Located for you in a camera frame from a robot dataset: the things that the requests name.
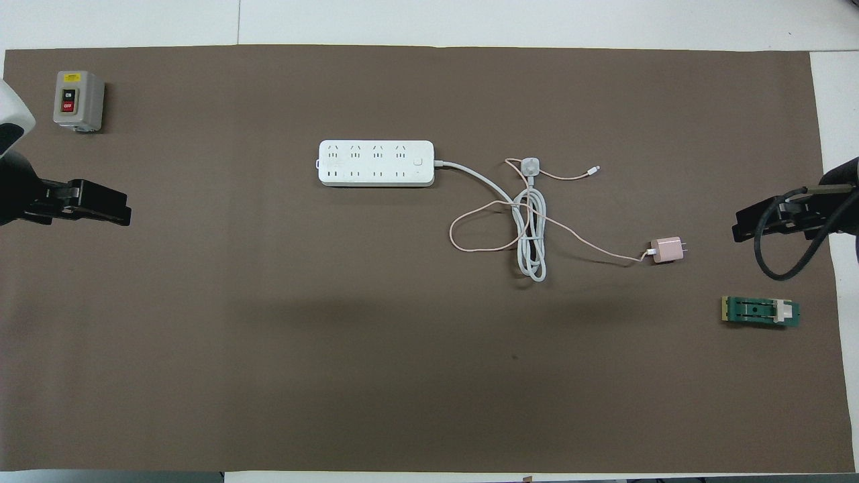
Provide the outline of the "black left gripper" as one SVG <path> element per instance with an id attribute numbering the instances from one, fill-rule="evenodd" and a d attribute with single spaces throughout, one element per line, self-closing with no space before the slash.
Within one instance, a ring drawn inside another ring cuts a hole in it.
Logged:
<path id="1" fill-rule="evenodd" d="M 55 204 L 58 196 L 51 192 L 67 189 L 68 183 L 39 178 L 25 156 L 16 151 L 6 152 L 1 160 L 1 225 L 16 220 L 50 225 L 54 218 L 131 224 L 132 208 L 127 205 L 125 193 L 83 178 L 74 178 L 69 183 L 73 194 L 66 206 L 58 206 Z"/>

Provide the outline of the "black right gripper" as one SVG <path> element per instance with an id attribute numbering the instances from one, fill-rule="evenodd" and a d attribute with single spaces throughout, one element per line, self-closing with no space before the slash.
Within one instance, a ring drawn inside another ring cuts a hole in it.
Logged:
<path id="1" fill-rule="evenodd" d="M 771 233 L 804 233 L 814 236 L 824 229 L 826 233 L 849 233 L 857 236 L 858 208 L 857 162 L 855 157 L 832 168 L 820 178 L 818 184 L 805 188 L 786 202 L 782 196 L 773 196 L 736 212 L 732 226 L 733 240 L 737 244 Z M 789 206 L 788 220 L 782 206 Z M 762 228 L 758 223 L 765 215 Z"/>

